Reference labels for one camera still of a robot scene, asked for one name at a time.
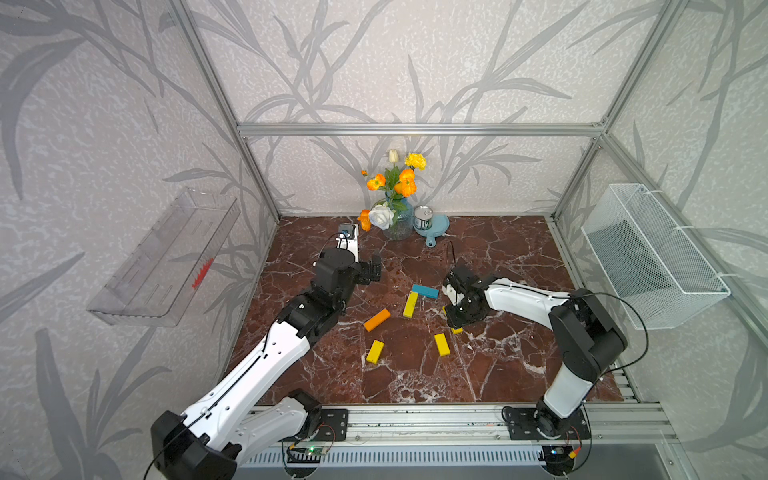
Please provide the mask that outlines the teal long block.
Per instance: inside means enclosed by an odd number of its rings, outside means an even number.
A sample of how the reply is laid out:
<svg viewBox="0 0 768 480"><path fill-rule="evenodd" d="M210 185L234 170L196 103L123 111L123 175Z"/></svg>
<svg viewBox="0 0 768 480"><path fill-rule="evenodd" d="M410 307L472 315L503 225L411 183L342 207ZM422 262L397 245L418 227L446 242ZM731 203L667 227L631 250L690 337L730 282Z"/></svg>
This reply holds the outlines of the teal long block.
<svg viewBox="0 0 768 480"><path fill-rule="evenodd" d="M438 299L440 295L440 291L438 289L418 284L414 284L411 288L411 291L430 299Z"/></svg>

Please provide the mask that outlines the orange block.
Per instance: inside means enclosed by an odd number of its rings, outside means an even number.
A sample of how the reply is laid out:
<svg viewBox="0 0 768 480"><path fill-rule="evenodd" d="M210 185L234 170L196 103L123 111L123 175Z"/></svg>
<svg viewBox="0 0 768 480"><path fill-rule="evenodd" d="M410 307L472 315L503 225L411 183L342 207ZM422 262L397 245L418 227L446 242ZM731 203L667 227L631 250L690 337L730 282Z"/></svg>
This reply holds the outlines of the orange block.
<svg viewBox="0 0 768 480"><path fill-rule="evenodd" d="M374 329L376 329L378 326L380 326L384 321L388 320L390 317L391 317L391 313L387 309L382 309L380 312L378 312L369 320L367 320L363 324L363 326L367 332L372 332Z"/></svg>

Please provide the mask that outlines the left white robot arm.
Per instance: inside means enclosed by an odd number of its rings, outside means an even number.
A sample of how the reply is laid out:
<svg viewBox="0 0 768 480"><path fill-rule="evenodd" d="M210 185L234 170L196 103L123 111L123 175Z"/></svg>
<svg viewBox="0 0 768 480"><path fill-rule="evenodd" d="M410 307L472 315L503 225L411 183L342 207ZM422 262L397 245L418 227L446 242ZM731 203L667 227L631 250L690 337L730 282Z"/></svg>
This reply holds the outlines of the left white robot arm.
<svg viewBox="0 0 768 480"><path fill-rule="evenodd" d="M281 440L303 440L320 421L320 403L295 391L256 416L257 401L345 314L359 285L378 282L382 260L349 249L322 251L307 289L278 313L264 338L209 393L151 427L149 466L166 479L231 479L254 455Z"/></svg>

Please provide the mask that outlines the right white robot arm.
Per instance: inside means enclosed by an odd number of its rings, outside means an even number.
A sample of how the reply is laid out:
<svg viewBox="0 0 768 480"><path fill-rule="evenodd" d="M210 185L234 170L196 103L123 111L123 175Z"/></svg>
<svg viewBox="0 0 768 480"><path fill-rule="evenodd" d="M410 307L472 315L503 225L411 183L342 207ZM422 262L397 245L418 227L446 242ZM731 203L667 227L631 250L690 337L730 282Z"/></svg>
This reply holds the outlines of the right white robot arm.
<svg viewBox="0 0 768 480"><path fill-rule="evenodd" d="M582 402L609 366L628 347L616 321L587 289L552 292L490 275L481 278L464 265L449 271L442 292L447 323L461 328L485 319L492 311L507 312L553 332L562 363L553 383L527 417L507 418L510 424L534 428L547 439L558 439L575 421Z"/></svg>

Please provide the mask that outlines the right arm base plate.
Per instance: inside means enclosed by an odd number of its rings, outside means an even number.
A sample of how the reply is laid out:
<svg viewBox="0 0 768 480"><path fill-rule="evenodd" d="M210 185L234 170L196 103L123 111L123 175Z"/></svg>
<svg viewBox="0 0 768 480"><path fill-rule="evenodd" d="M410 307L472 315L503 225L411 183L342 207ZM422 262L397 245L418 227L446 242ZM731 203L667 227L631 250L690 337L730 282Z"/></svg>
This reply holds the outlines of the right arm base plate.
<svg viewBox="0 0 768 480"><path fill-rule="evenodd" d="M502 421L511 440L590 440L592 438L585 410L579 408L567 418L560 418L543 402L535 407L506 405L501 410Z"/></svg>

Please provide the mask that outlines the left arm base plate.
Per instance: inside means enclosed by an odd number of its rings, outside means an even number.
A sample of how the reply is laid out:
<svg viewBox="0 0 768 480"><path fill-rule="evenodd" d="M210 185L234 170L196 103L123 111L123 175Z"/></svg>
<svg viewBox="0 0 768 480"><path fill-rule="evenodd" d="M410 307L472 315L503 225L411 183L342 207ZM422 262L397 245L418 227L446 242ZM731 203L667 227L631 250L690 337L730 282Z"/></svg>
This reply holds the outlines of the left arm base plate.
<svg viewBox="0 0 768 480"><path fill-rule="evenodd" d="M320 410L320 421L311 436L313 441L345 441L349 426L350 411L345 408L325 408Z"/></svg>

